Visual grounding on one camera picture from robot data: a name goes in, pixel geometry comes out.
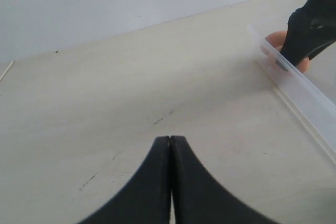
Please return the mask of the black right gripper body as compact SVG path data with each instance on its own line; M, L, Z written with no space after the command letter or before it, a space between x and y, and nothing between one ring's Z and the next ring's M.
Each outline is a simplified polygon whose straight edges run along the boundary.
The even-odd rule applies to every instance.
M307 0L289 17L289 28L313 38L335 40L335 0Z

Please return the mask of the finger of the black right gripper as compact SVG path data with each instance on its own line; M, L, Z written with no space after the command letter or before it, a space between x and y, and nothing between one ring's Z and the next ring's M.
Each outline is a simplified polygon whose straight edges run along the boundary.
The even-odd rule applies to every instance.
M309 60L314 59L317 55L322 53L325 49L327 49L329 46L331 46L333 43L335 43L335 40L331 40L327 43L324 43L321 46L318 46L316 49L314 49L311 53L309 53L308 58Z
M296 29L287 30L284 45L280 54L294 67L308 57L315 49L315 44L309 34L301 33Z

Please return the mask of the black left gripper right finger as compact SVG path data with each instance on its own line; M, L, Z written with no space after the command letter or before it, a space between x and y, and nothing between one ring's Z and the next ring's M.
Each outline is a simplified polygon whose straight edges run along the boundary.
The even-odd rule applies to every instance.
M225 189L187 139L171 136L171 191L176 223L274 223Z

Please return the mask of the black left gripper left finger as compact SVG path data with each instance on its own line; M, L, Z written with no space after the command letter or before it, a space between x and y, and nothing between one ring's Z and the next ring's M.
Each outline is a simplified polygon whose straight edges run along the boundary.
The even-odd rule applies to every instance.
M120 191L81 223L169 223L170 210L170 138L160 136Z

